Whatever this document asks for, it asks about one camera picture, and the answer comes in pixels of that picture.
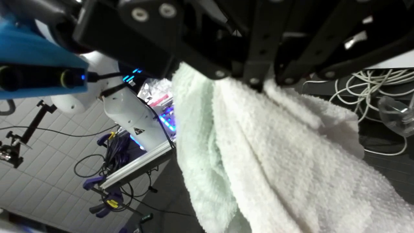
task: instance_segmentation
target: towel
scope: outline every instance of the towel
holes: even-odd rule
[[[353,113],[185,63],[173,91],[177,160],[206,232],[414,232],[413,207],[361,159]]]

